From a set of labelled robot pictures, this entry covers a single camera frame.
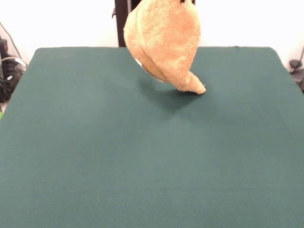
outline fuzzy fur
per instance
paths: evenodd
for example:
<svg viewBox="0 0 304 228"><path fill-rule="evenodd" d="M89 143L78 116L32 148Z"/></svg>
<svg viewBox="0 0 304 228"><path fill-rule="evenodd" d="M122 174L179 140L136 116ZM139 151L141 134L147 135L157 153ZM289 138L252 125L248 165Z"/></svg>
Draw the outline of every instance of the fuzzy fur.
<svg viewBox="0 0 304 228"><path fill-rule="evenodd" d="M190 72L200 39L200 19L191 0L142 0L128 15L124 39L153 77L180 91L206 92Z"/></svg>

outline green tablecloth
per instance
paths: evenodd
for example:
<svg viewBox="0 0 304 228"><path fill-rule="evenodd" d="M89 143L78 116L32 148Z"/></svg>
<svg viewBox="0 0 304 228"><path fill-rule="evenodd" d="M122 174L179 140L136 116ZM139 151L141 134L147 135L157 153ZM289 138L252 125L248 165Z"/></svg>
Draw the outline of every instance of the green tablecloth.
<svg viewBox="0 0 304 228"><path fill-rule="evenodd" d="M0 121L1 228L302 228L304 97L269 48L199 48L203 96L124 48L39 49Z"/></svg>

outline cable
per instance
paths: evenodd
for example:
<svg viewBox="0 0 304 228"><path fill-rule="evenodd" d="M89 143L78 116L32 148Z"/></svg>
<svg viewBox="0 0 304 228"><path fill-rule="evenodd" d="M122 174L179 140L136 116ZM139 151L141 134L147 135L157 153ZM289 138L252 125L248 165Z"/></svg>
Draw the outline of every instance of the cable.
<svg viewBox="0 0 304 228"><path fill-rule="evenodd" d="M23 60L21 58L18 58L18 57L15 57L15 56L9 56L9 57L2 58L1 62L5 61L5 60L10 60L10 59L16 61L17 63L19 63L21 65L23 65L24 67L28 67L28 65L25 62L23 62Z"/></svg>
<svg viewBox="0 0 304 228"><path fill-rule="evenodd" d="M18 54L18 56L19 56L19 58L21 58L21 55L20 55L20 53L19 53L19 51L18 51L18 49L17 49L17 47L16 47L16 45L15 45L15 43L14 43L14 41L13 41L13 39L12 39L12 37L11 37L11 35L10 35L10 33L4 28L4 26L2 25L2 23L0 22L0 26L2 27L2 29L6 32L6 34L9 36L9 38L10 38L10 40L11 40L11 42L12 42L12 44L13 44L13 46L14 46L14 48L15 48L15 50L16 50L16 52L17 52L17 54Z"/></svg>
<svg viewBox="0 0 304 228"><path fill-rule="evenodd" d="M303 56L304 56L304 47L303 47L303 49L302 49L301 57L300 57L300 59L299 59L299 63L298 63L297 68L299 68L299 67L300 67L301 62L302 62L302 59L303 59Z"/></svg>

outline table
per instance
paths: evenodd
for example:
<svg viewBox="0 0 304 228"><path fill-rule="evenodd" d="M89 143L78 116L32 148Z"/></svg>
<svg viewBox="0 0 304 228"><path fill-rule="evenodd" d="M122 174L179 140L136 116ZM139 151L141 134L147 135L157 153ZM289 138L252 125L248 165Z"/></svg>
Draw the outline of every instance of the table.
<svg viewBox="0 0 304 228"><path fill-rule="evenodd" d="M304 98L270 48L177 92L125 48L42 48L0 121L3 228L302 228Z"/></svg>

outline white wall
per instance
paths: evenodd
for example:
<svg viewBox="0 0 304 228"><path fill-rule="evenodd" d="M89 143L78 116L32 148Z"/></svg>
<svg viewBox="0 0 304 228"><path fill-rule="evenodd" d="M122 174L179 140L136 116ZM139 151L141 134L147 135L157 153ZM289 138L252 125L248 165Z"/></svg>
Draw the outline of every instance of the white wall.
<svg viewBox="0 0 304 228"><path fill-rule="evenodd" d="M1 11L0 21L27 62L39 47L118 46L114 0L1 2L10 10ZM304 0L196 0L196 6L200 46L272 47L286 67L301 54Z"/></svg>

